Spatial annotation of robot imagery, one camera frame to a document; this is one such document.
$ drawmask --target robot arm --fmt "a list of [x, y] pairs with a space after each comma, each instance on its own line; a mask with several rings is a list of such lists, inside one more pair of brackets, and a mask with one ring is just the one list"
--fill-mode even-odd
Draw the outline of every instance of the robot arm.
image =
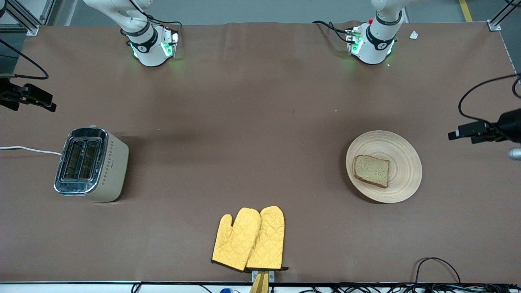
[[145, 66], [159, 66], [174, 57], [178, 32], [151, 23], [143, 9], [153, 0], [84, 0], [84, 2], [110, 17], [130, 40], [134, 56]]
[[378, 64], [391, 53], [394, 38], [403, 23], [402, 9], [419, 0], [371, 0], [375, 20], [348, 31], [348, 51], [367, 64]]

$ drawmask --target wooden plate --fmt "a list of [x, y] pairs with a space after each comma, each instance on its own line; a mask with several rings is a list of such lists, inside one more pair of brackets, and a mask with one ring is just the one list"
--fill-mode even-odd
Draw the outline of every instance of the wooden plate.
[[[354, 160], [358, 155], [390, 161], [387, 188], [355, 178]], [[366, 132], [357, 137], [349, 146], [345, 166], [349, 179], [363, 195], [384, 203], [401, 202], [411, 197], [418, 190], [423, 173], [420, 157], [414, 147], [396, 133], [383, 130]]]

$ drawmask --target toaster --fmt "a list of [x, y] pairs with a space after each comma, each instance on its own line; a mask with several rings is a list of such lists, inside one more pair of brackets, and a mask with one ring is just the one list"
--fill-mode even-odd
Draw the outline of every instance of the toaster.
[[129, 148], [96, 126], [69, 134], [61, 154], [54, 189], [65, 196], [110, 202], [121, 194]]

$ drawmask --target toaster power cord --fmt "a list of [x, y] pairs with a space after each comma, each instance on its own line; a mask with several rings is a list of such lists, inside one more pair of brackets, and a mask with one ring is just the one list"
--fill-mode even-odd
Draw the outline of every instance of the toaster power cord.
[[0, 146], [0, 150], [26, 150], [31, 152], [37, 152], [37, 153], [45, 153], [45, 154], [53, 154], [53, 155], [59, 155], [61, 156], [61, 153], [58, 152], [51, 152], [51, 151], [42, 151], [32, 148], [26, 148], [25, 146], [15, 145], [15, 146]]

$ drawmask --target black cable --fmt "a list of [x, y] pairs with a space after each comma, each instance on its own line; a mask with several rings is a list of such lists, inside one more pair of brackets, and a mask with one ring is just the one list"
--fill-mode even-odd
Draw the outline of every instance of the black cable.
[[366, 284], [366, 286], [364, 286], [364, 288], [369, 292], [369, 293], [372, 293], [371, 290], [369, 289], [373, 289], [374, 291], [376, 291], [377, 293], [381, 293], [380, 290], [378, 290], [378, 288], [376, 288], [375, 286], [371, 285], [371, 284]]
[[514, 4], [514, 1], [516, 1], [516, 0], [512, 0], [512, 1], [505, 0], [505, 2], [506, 2], [508, 5], [510, 5], [510, 6], [521, 7], [521, 2], [520, 2], [520, 3], [517, 3], [517, 4]]
[[138, 293], [139, 289], [141, 289], [142, 282], [132, 285], [132, 289], [130, 289], [130, 293]]
[[13, 58], [13, 59], [18, 59], [18, 57], [16, 56], [9, 56], [9, 55], [4, 55], [4, 54], [0, 54], [1, 57], [6, 57], [6, 58]]
[[350, 43], [350, 44], [354, 44], [354, 43], [355, 43], [355, 42], [353, 42], [353, 41], [348, 41], [348, 40], [346, 40], [345, 38], [343, 38], [343, 37], [340, 35], [340, 33], [346, 33], [346, 31], [345, 31], [345, 30], [340, 30], [340, 29], [335, 28], [334, 25], [333, 25], [333, 22], [331, 22], [331, 21], [330, 21], [329, 23], [325, 23], [325, 22], [323, 22], [323, 21], [321, 21], [321, 20], [315, 20], [315, 21], [313, 21], [312, 23], [321, 24], [321, 25], [326, 26], [328, 29], [333, 30], [334, 33], [337, 34], [338, 38], [339, 38], [340, 40], [346, 42], [346, 43]]
[[313, 287], [311, 287], [311, 288], [312, 288], [313, 290], [304, 290], [304, 291], [300, 291], [299, 293], [308, 293], [308, 292], [311, 292], [311, 293], [322, 293], [322, 292], [320, 292], [320, 290], [319, 290], [317, 287], [315, 287], [315, 286], [313, 286]]
[[345, 293], [340, 287], [331, 287], [331, 293]]
[[[458, 111], [460, 112], [461, 116], [463, 117], [466, 117], [466, 118], [469, 118], [469, 119], [473, 119], [473, 120], [476, 120], [476, 121], [483, 121], [484, 123], [488, 124], [491, 128], [495, 129], [497, 132], [499, 132], [502, 136], [504, 136], [506, 139], [508, 140], [511, 140], [501, 129], [499, 129], [498, 127], [495, 126], [494, 123], [491, 123], [483, 118], [479, 118], [479, 117], [475, 117], [475, 116], [471, 116], [471, 115], [467, 115], [465, 113], [463, 113], [463, 110], [461, 109], [461, 105], [463, 103], [463, 101], [465, 100], [465, 98], [467, 98], [467, 96], [472, 92], [474, 91], [475, 89], [477, 89], [478, 87], [484, 85], [484, 84], [487, 84], [487, 83], [490, 83], [490, 82], [493, 82], [493, 81], [497, 81], [497, 80], [502, 80], [502, 79], [507, 79], [507, 78], [512, 78], [512, 77], [518, 77], [516, 79], [516, 82], [521, 78], [521, 74], [511, 74], [511, 75], [505, 75], [505, 76], [500, 76], [500, 77], [496, 77], [496, 78], [492, 78], [492, 79], [489, 79], [489, 80], [486, 80], [484, 82], [481, 82], [475, 86], [473, 86], [470, 90], [468, 90], [464, 95], [463, 97], [461, 97], [460, 99], [460, 102], [458, 103], [458, 106], [457, 106], [457, 109]], [[512, 93], [519, 97], [521, 99], [521, 96], [519, 96], [519, 94], [517, 93], [516, 91], [516, 82], [514, 82], [514, 84], [512, 85]]]
[[47, 74], [47, 71], [45, 71], [45, 69], [43, 69], [42, 66], [38, 65], [38, 63], [34, 62], [31, 58], [27, 57], [24, 53], [18, 51], [15, 47], [13, 47], [13, 46], [9, 45], [8, 43], [4, 42], [4, 40], [0, 39], [0, 43], [4, 44], [9, 49], [13, 50], [15, 53], [17, 53], [18, 55], [22, 56], [27, 61], [31, 62], [34, 66], [36, 66], [39, 70], [41, 70], [43, 72], [43, 74], [45, 75], [44, 77], [40, 77], [40, 76], [15, 74], [15, 77], [28, 78], [28, 79], [47, 79], [47, 78], [49, 78], [49, 74]]
[[428, 261], [428, 260], [437, 260], [437, 261], [441, 261], [441, 262], [444, 262], [445, 264], [447, 264], [453, 271], [454, 273], [456, 274], [456, 277], [457, 277], [457, 283], [458, 284], [461, 284], [461, 278], [460, 278], [460, 275], [457, 273], [456, 269], [452, 266], [452, 264], [448, 263], [447, 261], [441, 259], [441, 258], [425, 258], [423, 259], [419, 264], [418, 264], [418, 269], [416, 270], [416, 278], [414, 279], [414, 285], [413, 285], [413, 290], [416, 289], [416, 286], [418, 285], [418, 276], [420, 274], [420, 268], [421, 268], [421, 265]]
[[407, 285], [410, 285], [410, 284], [412, 284], [412, 283], [400, 283], [400, 284], [396, 284], [396, 285], [394, 285], [393, 287], [391, 287], [391, 288], [389, 289], [389, 291], [387, 291], [387, 293], [394, 293], [394, 290], [395, 290], [396, 288], [403, 287], [403, 286], [407, 286]]
[[519, 83], [519, 81], [521, 80], [521, 75], [518, 75], [519, 77], [514, 81], [514, 84], [512, 85], [512, 93], [514, 94], [514, 96], [518, 97], [521, 99], [521, 95], [517, 92], [516, 90], [516, 85]]
[[141, 8], [138, 7], [138, 6], [134, 3], [133, 0], [129, 0], [129, 1], [130, 1], [130, 3], [132, 3], [132, 5], [134, 6], [135, 9], [137, 9], [141, 14], [143, 14], [144, 16], [146, 16], [146, 17], [147, 17], [151, 22], [153, 22], [153, 23], [156, 23], [156, 24], [158, 24], [158, 25], [160, 25], [160, 22], [162, 22], [162, 23], [169, 23], [169, 24], [177, 23], [177, 24], [179, 24], [180, 27], [183, 27], [183, 24], [180, 23], [180, 22], [178, 22], [178, 21], [161, 21], [161, 20], [159, 20], [159, 19], [157, 19], [157, 18], [154, 18], [152, 15], [150, 15], [150, 14], [146, 14], [144, 11], [142, 11]]
[[334, 27], [331, 27], [329, 24], [327, 24], [327, 23], [325, 23], [325, 22], [323, 22], [323, 21], [321, 21], [321, 20], [315, 20], [315, 21], [313, 21], [312, 23], [319, 23], [319, 24], [321, 24], [321, 25], [324, 25], [324, 26], [328, 27], [330, 30], [336, 30], [336, 31], [338, 31], [338, 32], [345, 33], [345, 31], [343, 31], [343, 30], [339, 30], [339, 29], [336, 29], [336, 28], [334, 28]]
[[483, 291], [480, 291], [480, 290], [473, 290], [473, 289], [465, 288], [463, 286], [454, 285], [454, 284], [446, 284], [445, 286], [452, 287], [452, 288], [455, 288], [455, 289], [458, 289], [461, 291], [465, 291], [465, 292], [483, 293]]
[[203, 286], [203, 285], [199, 285], [199, 286], [203, 287], [203, 288], [204, 288], [206, 291], [208, 291], [209, 293], [213, 293], [212, 291], [210, 291], [210, 289], [206, 288], [205, 286]]

